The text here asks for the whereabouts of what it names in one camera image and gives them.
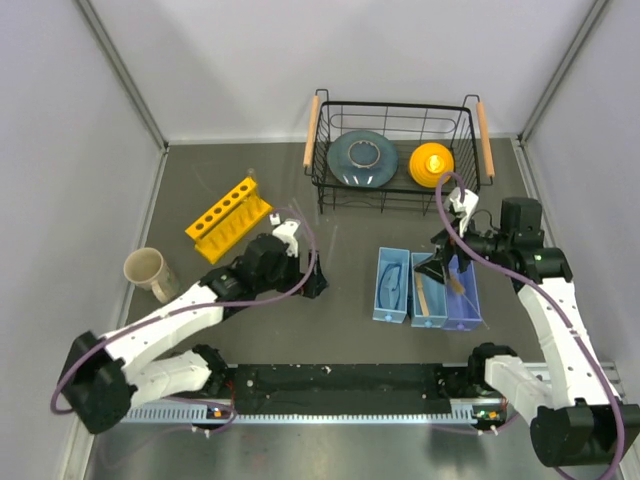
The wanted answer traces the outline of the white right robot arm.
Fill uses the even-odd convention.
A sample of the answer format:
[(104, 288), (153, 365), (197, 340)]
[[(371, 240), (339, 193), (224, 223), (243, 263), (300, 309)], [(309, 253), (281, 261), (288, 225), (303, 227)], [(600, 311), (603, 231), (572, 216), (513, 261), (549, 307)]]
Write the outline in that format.
[(499, 228), (477, 231), (477, 195), (455, 189), (437, 210), (444, 229), (434, 254), (417, 265), (438, 283), (481, 264), (508, 277), (527, 312), (549, 380), (530, 372), (506, 346), (485, 343), (471, 356), (466, 380), (476, 394), (499, 392), (528, 424), (538, 460), (563, 474), (568, 467), (603, 465), (613, 477), (639, 435), (639, 407), (624, 403), (600, 366), (582, 321), (573, 273), (562, 250), (544, 244), (542, 206), (531, 198), (503, 200)]

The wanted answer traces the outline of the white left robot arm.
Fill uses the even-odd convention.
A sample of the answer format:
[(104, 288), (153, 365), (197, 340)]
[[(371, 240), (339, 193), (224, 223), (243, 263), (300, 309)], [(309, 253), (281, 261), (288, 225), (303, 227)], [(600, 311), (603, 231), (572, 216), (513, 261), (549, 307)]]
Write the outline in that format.
[(227, 382), (216, 349), (199, 345), (171, 358), (165, 353), (244, 309), (295, 295), (315, 298), (326, 286), (316, 247), (302, 272), (295, 234), (282, 228), (261, 234), (230, 264), (210, 270), (146, 317), (101, 336), (86, 331), (76, 337), (52, 398), (64, 398), (69, 412), (98, 435), (148, 402), (183, 392), (216, 396)]

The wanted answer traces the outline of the wooden test tube holder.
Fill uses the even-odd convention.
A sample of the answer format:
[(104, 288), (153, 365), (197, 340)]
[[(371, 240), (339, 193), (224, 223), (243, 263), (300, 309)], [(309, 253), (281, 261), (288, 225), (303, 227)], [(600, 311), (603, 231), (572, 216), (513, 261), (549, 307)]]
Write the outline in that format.
[(427, 302), (425, 291), (424, 291), (422, 274), (415, 271), (414, 281), (415, 281), (416, 294), (417, 294), (418, 302), (420, 305), (421, 314), (427, 317), (430, 314), (430, 311), (428, 308), (428, 302)]

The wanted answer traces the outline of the blue safety goggles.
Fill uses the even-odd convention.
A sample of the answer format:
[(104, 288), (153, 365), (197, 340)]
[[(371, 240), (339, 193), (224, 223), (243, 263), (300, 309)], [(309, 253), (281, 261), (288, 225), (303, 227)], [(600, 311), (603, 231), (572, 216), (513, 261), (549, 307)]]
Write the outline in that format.
[(389, 263), (385, 266), (377, 285), (377, 307), (398, 310), (401, 297), (401, 263)]

